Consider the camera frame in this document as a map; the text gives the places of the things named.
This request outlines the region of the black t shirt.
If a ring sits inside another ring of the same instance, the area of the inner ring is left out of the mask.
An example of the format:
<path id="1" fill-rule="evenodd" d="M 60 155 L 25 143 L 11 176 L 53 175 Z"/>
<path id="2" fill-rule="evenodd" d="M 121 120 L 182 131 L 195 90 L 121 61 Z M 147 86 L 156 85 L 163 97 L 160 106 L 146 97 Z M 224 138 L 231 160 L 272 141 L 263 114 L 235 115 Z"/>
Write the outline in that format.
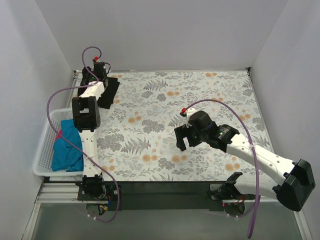
<path id="1" fill-rule="evenodd" d="M 114 98 L 118 91 L 120 82 L 116 77 L 108 77 L 106 80 L 107 86 L 104 87 L 103 82 L 95 83 L 90 82 L 86 88 L 79 88 L 77 96 L 81 98 L 95 97 L 99 108 L 110 109 L 114 103 Z"/>

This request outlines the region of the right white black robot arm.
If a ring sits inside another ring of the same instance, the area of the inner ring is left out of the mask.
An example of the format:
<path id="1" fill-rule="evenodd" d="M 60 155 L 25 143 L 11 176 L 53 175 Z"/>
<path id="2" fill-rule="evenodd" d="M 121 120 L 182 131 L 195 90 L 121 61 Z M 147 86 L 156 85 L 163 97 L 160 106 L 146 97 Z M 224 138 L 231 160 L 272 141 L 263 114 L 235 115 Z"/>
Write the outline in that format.
<path id="1" fill-rule="evenodd" d="M 174 130 L 176 146 L 181 151 L 186 150 L 184 138 L 190 147 L 206 143 L 257 166 L 267 175 L 256 181 L 243 172 L 235 172 L 222 185 L 209 190 L 209 196 L 213 199 L 231 200 L 243 195 L 258 195 L 276 199 L 295 212 L 303 208 L 316 186 L 309 162 L 304 159 L 296 162 L 259 145 L 253 146 L 237 129 L 227 124 L 217 125 L 202 110 L 183 109 L 181 116 L 186 118 L 186 123 Z"/>

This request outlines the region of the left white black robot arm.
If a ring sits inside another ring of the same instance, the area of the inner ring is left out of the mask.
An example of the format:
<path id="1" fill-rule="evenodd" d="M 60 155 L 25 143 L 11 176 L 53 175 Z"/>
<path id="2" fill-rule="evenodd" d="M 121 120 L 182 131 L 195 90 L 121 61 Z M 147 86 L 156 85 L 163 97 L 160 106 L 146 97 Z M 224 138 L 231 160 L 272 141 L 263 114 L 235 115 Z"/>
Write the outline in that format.
<path id="1" fill-rule="evenodd" d="M 106 63 L 94 60 L 93 68 L 82 70 L 81 86 L 77 96 L 71 100 L 75 128 L 79 132 L 83 154 L 82 188 L 95 200 L 106 196 L 102 170 L 98 167 L 98 127 L 101 124 L 98 100 L 108 86 Z"/>

